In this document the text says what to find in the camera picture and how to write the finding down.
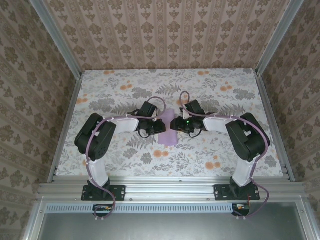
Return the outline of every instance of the floral tablecloth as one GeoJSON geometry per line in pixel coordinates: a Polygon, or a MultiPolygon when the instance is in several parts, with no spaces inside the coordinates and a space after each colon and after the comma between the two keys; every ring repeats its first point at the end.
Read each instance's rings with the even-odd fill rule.
{"type": "MultiPolygon", "coordinates": [[[[267,155],[255,176],[282,176],[267,117],[252,69],[149,69],[92,70],[82,76],[82,86],[57,168],[58,176],[87,175],[84,157],[75,137],[92,113],[104,117],[124,115],[152,96],[165,99],[179,115],[179,96],[188,91],[206,112],[241,116],[252,113],[271,139],[267,155]]],[[[162,102],[151,103],[162,109],[162,102]]],[[[137,132],[113,136],[103,157],[111,176],[218,177],[231,176],[239,157],[230,138],[219,132],[202,132],[196,138],[178,133],[176,146],[157,143],[157,136],[143,139],[137,132]]]]}

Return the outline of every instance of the gray leaf print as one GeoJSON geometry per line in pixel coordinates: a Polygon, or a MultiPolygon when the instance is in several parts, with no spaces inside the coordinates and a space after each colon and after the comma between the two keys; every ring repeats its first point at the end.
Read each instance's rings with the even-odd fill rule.
{"type": "Polygon", "coordinates": [[[174,146],[176,149],[182,149],[182,150],[192,150],[195,149],[196,147],[193,146],[192,144],[185,143],[185,144],[177,144],[174,146]]]}
{"type": "Polygon", "coordinates": [[[308,123],[305,123],[303,128],[302,128],[302,134],[304,135],[305,138],[312,137],[312,132],[314,130],[314,127],[308,123]]]}
{"type": "Polygon", "coordinates": [[[246,74],[251,74],[252,73],[252,69],[251,68],[245,68],[243,69],[243,72],[246,74]]]}
{"type": "Polygon", "coordinates": [[[246,111],[244,109],[243,106],[240,106],[240,104],[238,103],[238,106],[235,104],[231,104],[231,105],[224,105],[222,107],[222,109],[219,111],[220,115],[239,115],[239,114],[244,114],[246,111]]]}
{"type": "Polygon", "coordinates": [[[116,114],[116,115],[124,115],[127,113],[130,113],[134,110],[137,109],[137,104],[134,103],[120,103],[117,106],[115,106],[112,110],[111,113],[116,114]]]}
{"type": "Polygon", "coordinates": [[[113,164],[106,164],[105,165],[105,170],[107,172],[114,172],[116,171],[118,168],[116,166],[114,166],[113,164]]]}
{"type": "Polygon", "coordinates": [[[148,138],[141,138],[139,136],[133,136],[130,141],[126,144],[129,147],[140,149],[146,149],[150,144],[153,145],[156,142],[155,136],[152,135],[148,138]]]}
{"type": "Polygon", "coordinates": [[[45,151],[44,153],[41,154],[41,161],[43,164],[48,164],[50,160],[51,159],[48,151],[45,151]]]}
{"type": "Polygon", "coordinates": [[[11,139],[14,138],[14,131],[11,130],[11,126],[3,126],[0,128],[0,138],[2,142],[8,141],[11,142],[11,139]]]}
{"type": "Polygon", "coordinates": [[[306,165],[306,168],[307,168],[307,169],[310,169],[311,171],[314,171],[314,170],[315,170],[315,169],[314,169],[314,165],[315,165],[315,164],[312,163],[311,160],[309,160],[308,163],[307,163],[307,165],[306,165]]]}
{"type": "Polygon", "coordinates": [[[152,92],[147,91],[146,89],[142,89],[141,87],[135,87],[132,89],[132,92],[134,93],[132,95],[133,98],[138,99],[138,98],[151,98],[152,92]]]}
{"type": "Polygon", "coordinates": [[[13,213],[13,215],[10,217],[10,226],[13,225],[16,221],[19,220],[18,214],[16,212],[13,213]]]}
{"type": "Polygon", "coordinates": [[[161,95],[173,96],[174,93],[178,93],[179,91],[181,91],[181,88],[179,85],[177,86],[177,84],[173,85],[169,83],[169,85],[164,84],[163,86],[161,86],[155,93],[161,94],[161,95]]]}
{"type": "Polygon", "coordinates": [[[310,202],[312,209],[315,212],[318,211],[318,206],[319,206],[318,200],[314,196],[312,196],[311,194],[309,194],[308,199],[309,199],[309,202],[310,202]]]}
{"type": "Polygon", "coordinates": [[[22,181],[23,182],[23,188],[26,188],[27,186],[29,186],[30,185],[30,180],[29,180],[29,178],[28,177],[26,177],[25,178],[25,180],[24,181],[22,181]]]}
{"type": "Polygon", "coordinates": [[[30,139],[25,141],[22,145],[24,154],[31,154],[35,146],[30,139]]]}
{"type": "Polygon", "coordinates": [[[190,159],[183,152],[179,152],[169,159],[171,164],[176,164],[174,168],[176,172],[182,171],[190,165],[190,159]]]}
{"type": "Polygon", "coordinates": [[[219,102],[217,100],[212,99],[213,96],[211,96],[211,99],[201,101],[201,107],[205,112],[214,112],[217,113],[218,109],[217,107],[220,106],[219,102]]]}
{"type": "Polygon", "coordinates": [[[112,110],[112,106],[115,104],[115,100],[111,98],[99,99],[89,104],[89,108],[94,111],[103,111],[108,113],[112,110]]]}
{"type": "Polygon", "coordinates": [[[148,152],[148,153],[145,153],[142,155],[140,161],[143,162],[143,164],[151,164],[152,162],[152,157],[151,157],[151,154],[148,152]]]}
{"type": "Polygon", "coordinates": [[[30,218],[30,212],[26,211],[25,214],[20,218],[21,228],[24,229],[27,226],[28,220],[30,218]]]}
{"type": "Polygon", "coordinates": [[[11,187],[15,188],[16,186],[20,186],[20,183],[22,182],[22,178],[24,176],[21,174],[21,172],[18,170],[14,174],[10,176],[10,183],[11,187]]]}
{"type": "Polygon", "coordinates": [[[230,173],[232,171],[235,170],[234,167],[230,168],[230,167],[222,167],[221,170],[224,172],[224,173],[230,173]]]}
{"type": "Polygon", "coordinates": [[[316,168],[320,169],[320,153],[319,152],[316,153],[313,160],[314,160],[314,164],[315,164],[316,168]]]}
{"type": "Polygon", "coordinates": [[[8,211],[8,209],[6,207],[3,207],[0,210],[0,227],[2,225],[7,224],[7,220],[9,219],[9,214],[10,214],[10,212],[8,211]]]}
{"type": "Polygon", "coordinates": [[[270,168],[275,168],[277,166],[277,162],[273,156],[267,156],[264,160],[265,164],[267,164],[270,168]]]}
{"type": "Polygon", "coordinates": [[[243,99],[255,99],[256,95],[253,94],[252,92],[248,92],[247,90],[242,90],[239,88],[236,88],[235,90],[233,90],[233,93],[236,94],[235,98],[238,100],[243,100],[243,99]]]}
{"type": "Polygon", "coordinates": [[[306,168],[301,163],[298,163],[295,172],[300,178],[304,178],[306,175],[306,168]]]}
{"type": "Polygon", "coordinates": [[[312,94],[320,92],[320,79],[314,78],[311,80],[311,84],[309,86],[310,92],[312,94]]]}
{"type": "Polygon", "coordinates": [[[115,78],[113,78],[113,77],[110,77],[109,79],[108,79],[108,82],[107,82],[107,87],[108,88],[112,88],[112,90],[114,90],[117,86],[119,85],[119,79],[115,79],[115,78]]]}
{"type": "Polygon", "coordinates": [[[40,184],[40,179],[36,179],[32,184],[31,184],[31,188],[32,188],[32,192],[35,194],[39,188],[39,184],[40,184]]]}
{"type": "Polygon", "coordinates": [[[172,170],[174,168],[174,166],[173,165],[171,165],[171,164],[160,164],[159,166],[153,166],[152,167],[152,170],[156,170],[156,171],[170,171],[170,170],[172,170]]]}
{"type": "Polygon", "coordinates": [[[260,126],[263,128],[264,131],[269,130],[268,124],[264,124],[264,123],[262,123],[262,121],[258,121],[258,123],[260,124],[260,126]]]}
{"type": "Polygon", "coordinates": [[[203,82],[202,82],[202,88],[210,88],[211,90],[215,90],[217,87],[217,81],[213,80],[212,78],[206,78],[203,82]]]}
{"type": "Polygon", "coordinates": [[[0,171],[0,180],[3,180],[5,178],[9,177],[7,169],[4,167],[2,171],[0,171]]]}
{"type": "Polygon", "coordinates": [[[134,148],[130,148],[130,149],[124,151],[123,156],[127,159],[131,159],[137,153],[138,153],[137,150],[135,150],[134,148]]]}

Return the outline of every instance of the aluminum frame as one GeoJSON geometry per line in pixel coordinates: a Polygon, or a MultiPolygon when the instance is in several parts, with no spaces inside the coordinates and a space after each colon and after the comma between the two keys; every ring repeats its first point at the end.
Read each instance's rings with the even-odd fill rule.
{"type": "Polygon", "coordinates": [[[63,124],[63,128],[62,128],[62,131],[61,131],[61,136],[60,136],[58,145],[57,145],[56,150],[55,150],[55,154],[54,154],[54,157],[53,157],[50,173],[49,173],[49,176],[48,176],[48,179],[47,179],[48,183],[52,182],[52,179],[53,179],[53,177],[55,175],[55,172],[57,170],[57,167],[59,165],[61,154],[62,154],[62,151],[64,149],[64,145],[65,145],[65,142],[66,142],[68,130],[69,130],[69,127],[70,127],[70,122],[71,122],[71,119],[72,119],[72,115],[74,114],[75,106],[76,106],[78,95],[79,95],[79,92],[80,92],[81,84],[82,84],[82,78],[79,81],[75,82],[75,86],[74,86],[74,89],[73,89],[73,93],[72,93],[72,97],[71,97],[71,100],[70,100],[69,108],[68,108],[68,111],[66,113],[64,124],[63,124]]]}
{"type": "MultiPolygon", "coordinates": [[[[47,204],[83,204],[82,187],[86,176],[55,176],[52,183],[41,184],[36,204],[32,211],[25,240],[37,240],[45,217],[47,204]]],[[[319,229],[313,217],[302,182],[291,182],[284,177],[256,177],[256,182],[270,192],[270,203],[296,203],[299,217],[308,240],[319,239],[319,229]]],[[[111,177],[115,185],[126,185],[126,204],[216,204],[215,184],[227,184],[229,177],[111,177]]],[[[260,189],[261,203],[266,193],[260,189]]],[[[111,201],[90,201],[89,203],[111,204],[111,201]]]]}

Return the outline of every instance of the purple cable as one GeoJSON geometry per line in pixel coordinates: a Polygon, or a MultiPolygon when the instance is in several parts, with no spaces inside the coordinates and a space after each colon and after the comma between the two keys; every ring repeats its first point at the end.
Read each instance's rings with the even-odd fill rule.
{"type": "Polygon", "coordinates": [[[85,149],[85,157],[86,157],[86,170],[88,172],[88,175],[89,175],[89,178],[92,182],[92,184],[97,187],[98,189],[101,189],[103,191],[105,191],[106,193],[108,193],[111,197],[112,197],[112,200],[113,200],[113,204],[112,204],[112,209],[110,210],[110,212],[105,216],[105,217],[98,217],[97,216],[97,209],[101,208],[101,207],[97,207],[94,211],[94,216],[95,216],[95,219],[104,219],[104,218],[108,218],[111,213],[114,211],[115,207],[116,207],[116,199],[115,199],[115,196],[107,189],[101,187],[98,185],[98,183],[94,180],[94,178],[92,177],[92,174],[90,172],[90,169],[89,169],[89,163],[91,161],[91,159],[89,158],[89,149],[90,149],[90,145],[95,137],[95,134],[97,133],[97,131],[99,130],[99,128],[107,121],[109,120],[116,120],[116,119],[125,119],[125,118],[132,118],[132,119],[155,119],[155,118],[158,118],[160,117],[162,114],[164,114],[164,112],[166,111],[166,102],[163,98],[161,97],[158,97],[158,96],[153,96],[151,98],[149,98],[149,100],[147,102],[149,102],[151,99],[160,99],[162,102],[163,102],[163,111],[158,115],[158,116],[151,116],[151,117],[147,117],[147,116],[134,116],[134,115],[129,115],[127,114],[126,116],[114,116],[114,117],[108,117],[108,118],[105,118],[103,119],[96,127],[95,129],[93,130],[92,134],[91,134],[91,137],[89,138],[89,141],[88,141],[88,144],[86,146],[86,149],[85,149]]]}
{"type": "Polygon", "coordinates": [[[257,213],[267,204],[267,201],[268,201],[269,196],[270,196],[269,191],[268,191],[265,187],[257,184],[257,183],[254,181],[254,179],[253,179],[253,175],[254,175],[254,172],[255,172],[255,169],[256,169],[256,166],[257,166],[258,161],[259,161],[260,159],[262,159],[262,158],[266,155],[266,153],[267,153],[267,151],[268,151],[268,141],[267,141],[266,136],[265,136],[264,133],[263,133],[256,125],[254,125],[252,122],[250,122],[250,121],[248,121],[248,120],[245,120],[245,119],[243,119],[243,118],[241,118],[241,117],[238,117],[238,116],[224,116],[224,115],[218,115],[218,114],[201,115],[201,114],[196,114],[196,113],[193,113],[193,112],[188,111],[188,110],[186,109],[185,105],[182,103],[182,95],[183,95],[183,94],[187,94],[187,95],[188,95],[188,102],[190,101],[190,94],[189,94],[187,91],[183,91],[183,92],[181,92],[180,98],[179,98],[181,107],[182,107],[183,110],[185,110],[189,115],[196,116],[196,117],[202,117],[202,118],[203,118],[203,117],[217,117],[217,118],[222,118],[222,119],[236,119],[236,120],[240,120],[240,121],[242,121],[242,122],[250,125],[251,127],[253,127],[253,128],[261,135],[261,137],[262,137],[262,139],[263,139],[263,141],[264,141],[264,144],[265,144],[265,150],[264,150],[264,152],[254,161],[253,167],[252,167],[251,172],[250,172],[249,179],[251,180],[251,182],[252,182],[253,184],[255,184],[256,186],[258,186],[259,188],[263,189],[263,190],[266,192],[266,198],[265,198],[263,204],[259,207],[259,209],[258,209],[257,211],[255,211],[254,213],[247,215],[246,218],[254,216],[255,214],[257,214],[257,213]]]}

